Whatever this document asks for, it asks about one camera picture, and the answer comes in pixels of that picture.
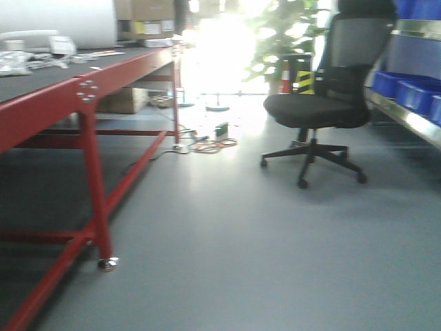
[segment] red metal frame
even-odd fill
[[[146,77],[165,65],[172,67],[170,76]],[[94,111],[98,99],[138,79],[170,80],[175,91],[178,77],[172,50],[170,48],[150,50],[102,70],[72,77],[42,90],[0,103],[0,152],[13,147],[83,149],[94,211],[92,219],[79,231],[0,229],[2,241],[66,244],[59,258],[27,296],[3,331],[22,331],[27,328],[85,245],[89,243],[96,245],[102,259],[109,259],[112,256],[107,218],[130,189],[164,138],[173,136],[175,142],[179,142],[176,97],[173,102],[174,129],[172,131],[96,130]],[[80,130],[44,131],[73,112],[79,113]],[[154,142],[148,146],[107,199],[103,188],[96,137],[98,134],[156,136]]]

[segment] chair backrest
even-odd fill
[[[397,19],[393,0],[339,0],[316,73],[316,94],[365,108],[364,82]]]

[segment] black tabletop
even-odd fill
[[[70,63],[69,68],[67,69],[62,69],[60,67],[49,67],[33,70],[32,74],[26,76],[0,77],[0,104],[1,102],[11,100],[47,86],[51,86],[55,83],[64,81],[77,75],[91,72],[93,71],[91,67],[104,68],[105,66],[109,66],[113,63],[124,61],[137,55],[153,51],[153,49],[140,47],[115,48],[113,50],[117,52],[124,52],[124,54],[99,57],[97,60],[88,61],[87,63],[82,64]]]

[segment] chair base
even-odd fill
[[[286,150],[262,154],[260,166],[267,166],[268,163],[266,159],[268,158],[287,157],[291,155],[306,155],[305,161],[303,162],[302,168],[300,170],[300,174],[298,175],[297,186],[299,188],[308,187],[308,182],[305,180],[305,175],[308,171],[309,164],[313,163],[316,157],[321,157],[342,167],[355,171],[357,173],[358,183],[367,182],[367,176],[363,173],[362,168],[347,160],[347,146],[320,145],[319,143],[317,143],[316,138],[312,138],[309,143],[304,143],[302,141],[292,141],[290,147]]]

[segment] yellow and black striped post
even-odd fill
[[[312,72],[311,71],[298,71],[297,72],[297,93],[314,94],[312,90]]]

